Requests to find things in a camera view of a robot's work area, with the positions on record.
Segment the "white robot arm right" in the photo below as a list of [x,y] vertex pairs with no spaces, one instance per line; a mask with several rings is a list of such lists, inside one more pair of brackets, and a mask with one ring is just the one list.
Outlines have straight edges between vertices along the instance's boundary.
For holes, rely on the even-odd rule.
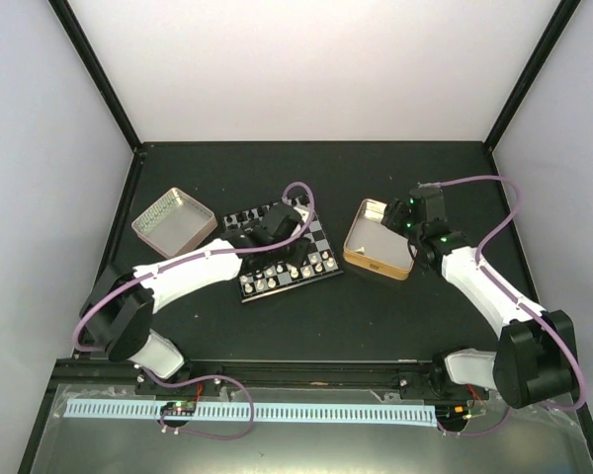
[[442,185],[421,185],[388,203],[381,223],[407,240],[416,262],[458,289],[498,338],[493,352],[444,354],[443,364],[429,374],[436,395],[451,398],[469,384],[497,392],[514,409],[569,393],[577,396],[570,410],[583,406],[585,379],[570,316],[526,297],[487,262],[480,247],[451,229]]

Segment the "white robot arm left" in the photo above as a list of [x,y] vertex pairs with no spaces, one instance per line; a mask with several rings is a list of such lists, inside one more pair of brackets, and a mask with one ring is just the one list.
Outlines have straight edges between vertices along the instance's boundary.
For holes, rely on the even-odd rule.
[[152,329],[153,316],[169,303],[206,286],[232,280],[249,265],[292,253],[303,240],[314,208],[278,202],[262,218],[229,229],[206,246],[119,275],[109,270],[84,307],[73,332],[80,352],[103,352],[151,374],[171,394],[185,392],[193,371],[173,342]]

